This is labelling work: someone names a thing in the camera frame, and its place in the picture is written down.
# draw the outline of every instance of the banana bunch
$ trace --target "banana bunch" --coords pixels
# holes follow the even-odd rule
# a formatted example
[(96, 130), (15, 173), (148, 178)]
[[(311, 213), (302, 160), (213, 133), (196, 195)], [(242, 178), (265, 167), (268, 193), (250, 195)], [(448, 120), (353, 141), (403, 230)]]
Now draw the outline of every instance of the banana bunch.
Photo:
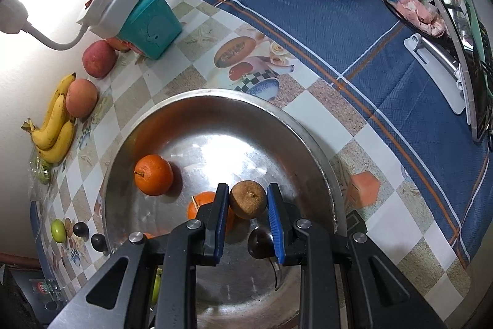
[(75, 73), (72, 73), (63, 77), (57, 85), (40, 128), (37, 129), (31, 119), (24, 122), (21, 127), (31, 134), (40, 157), (52, 164), (60, 162), (72, 144), (75, 132), (74, 119), (67, 113), (65, 97), (68, 87), (74, 80)]

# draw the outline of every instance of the tangerine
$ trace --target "tangerine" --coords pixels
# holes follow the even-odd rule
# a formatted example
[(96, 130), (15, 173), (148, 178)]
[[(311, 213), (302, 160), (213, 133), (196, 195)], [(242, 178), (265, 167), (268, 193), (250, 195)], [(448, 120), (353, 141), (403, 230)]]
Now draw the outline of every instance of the tangerine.
[(159, 155), (147, 155), (135, 165), (134, 180), (137, 188), (147, 195), (161, 195), (173, 183), (173, 170)]
[[(214, 191), (204, 191), (192, 197), (192, 201), (188, 204), (186, 215), (188, 220), (195, 219), (199, 208), (202, 205), (209, 204), (214, 201), (215, 193)], [(228, 207), (228, 216), (226, 217), (226, 232), (228, 232), (233, 227), (233, 222), (235, 220), (235, 214)]]

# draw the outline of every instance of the power cord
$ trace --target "power cord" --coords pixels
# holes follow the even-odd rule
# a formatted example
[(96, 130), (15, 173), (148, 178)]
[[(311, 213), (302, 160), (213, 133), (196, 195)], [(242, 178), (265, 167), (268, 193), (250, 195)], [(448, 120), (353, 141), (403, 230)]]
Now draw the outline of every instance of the power cord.
[(73, 41), (70, 41), (67, 44), (59, 44), (58, 42), (50, 40), (46, 35), (44, 35), (38, 29), (34, 28), (31, 25), (31, 23), (29, 23), (27, 21), (24, 23), (24, 25), (22, 27), (22, 31), (25, 31), (25, 32), (31, 34), (38, 41), (45, 44), (47, 47), (50, 47), (51, 49), (54, 49), (56, 51), (66, 51), (67, 49), (74, 47), (80, 41), (80, 39), (86, 33), (87, 28), (88, 28), (87, 25), (83, 24), (79, 30), (79, 33), (77, 34), (77, 37), (75, 37), (75, 39), (73, 39)]

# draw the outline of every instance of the table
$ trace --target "table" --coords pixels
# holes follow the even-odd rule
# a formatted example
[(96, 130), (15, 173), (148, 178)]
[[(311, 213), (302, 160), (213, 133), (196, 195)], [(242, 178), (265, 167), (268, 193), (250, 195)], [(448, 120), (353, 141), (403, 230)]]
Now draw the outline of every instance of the table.
[[(359, 213), (368, 234), (445, 319), (462, 301), (469, 277), (439, 229), (420, 191), (394, 153), (341, 94), (313, 70), (243, 20), (202, 0), (167, 0), (183, 32), (160, 60), (132, 51), (120, 54), (107, 77), (93, 80), (100, 91), (92, 115), (77, 123), (73, 145), (54, 170), (51, 188), (38, 205), (39, 239), (68, 299), (84, 286), (107, 256), (90, 242), (71, 236), (55, 243), (50, 223), (86, 222), (90, 234), (103, 233), (100, 186), (108, 164), (132, 124), (149, 108), (177, 93), (204, 87), (238, 87), (297, 119), (324, 150), (343, 195), (349, 176), (370, 171), (380, 182), (378, 200)], [(267, 66), (241, 85), (218, 69), (214, 57), (238, 37), (255, 41), (248, 57)], [(268, 82), (269, 85), (258, 85)]]
[(487, 136), (471, 140), (381, 0), (203, 0), (270, 35), (367, 120), (412, 177), (463, 267), (493, 219)]

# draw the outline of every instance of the teal container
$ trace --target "teal container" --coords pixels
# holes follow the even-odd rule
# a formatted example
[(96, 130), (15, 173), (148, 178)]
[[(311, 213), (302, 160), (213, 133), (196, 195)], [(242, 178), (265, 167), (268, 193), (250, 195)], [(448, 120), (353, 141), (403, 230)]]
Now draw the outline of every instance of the teal container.
[(181, 30), (166, 0), (139, 0), (117, 38), (148, 58), (159, 59)]

